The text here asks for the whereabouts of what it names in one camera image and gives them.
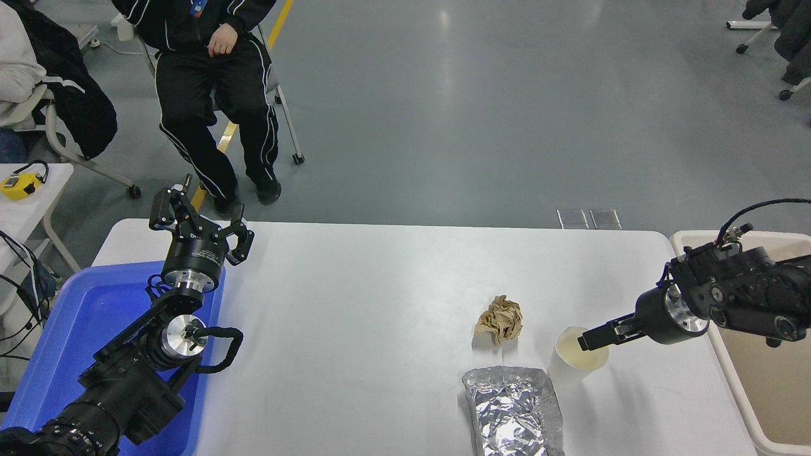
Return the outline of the person's left hand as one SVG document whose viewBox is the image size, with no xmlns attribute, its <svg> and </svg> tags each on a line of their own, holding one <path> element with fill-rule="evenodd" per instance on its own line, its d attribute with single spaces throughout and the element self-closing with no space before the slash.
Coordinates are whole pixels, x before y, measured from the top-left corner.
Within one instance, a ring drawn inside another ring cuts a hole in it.
<svg viewBox="0 0 811 456">
<path fill-rule="evenodd" d="M 211 58 L 232 54 L 239 38 L 237 30 L 231 24 L 224 23 L 215 30 L 207 45 L 208 55 Z"/>
</svg>

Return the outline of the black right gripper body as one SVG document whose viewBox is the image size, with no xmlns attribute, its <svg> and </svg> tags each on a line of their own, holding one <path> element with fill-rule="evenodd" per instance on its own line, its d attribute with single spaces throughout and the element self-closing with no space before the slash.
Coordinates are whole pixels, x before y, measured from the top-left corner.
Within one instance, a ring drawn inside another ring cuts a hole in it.
<svg viewBox="0 0 811 456">
<path fill-rule="evenodd" d="M 684 340 L 672 314 L 665 306 L 667 293 L 663 288 L 649 289 L 637 298 L 635 321 L 637 330 L 655 343 L 672 345 Z"/>
</svg>

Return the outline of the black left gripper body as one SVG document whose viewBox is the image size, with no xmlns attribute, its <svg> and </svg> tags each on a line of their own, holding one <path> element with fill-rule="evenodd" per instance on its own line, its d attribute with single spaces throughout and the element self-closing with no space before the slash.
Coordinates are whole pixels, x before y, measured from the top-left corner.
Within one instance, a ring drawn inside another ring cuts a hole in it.
<svg viewBox="0 0 811 456">
<path fill-rule="evenodd" d="M 223 240 L 173 237 L 162 269 L 162 278 L 169 281 L 171 274 L 192 270 L 201 272 L 211 281 L 218 281 L 228 247 L 227 241 Z"/>
</svg>

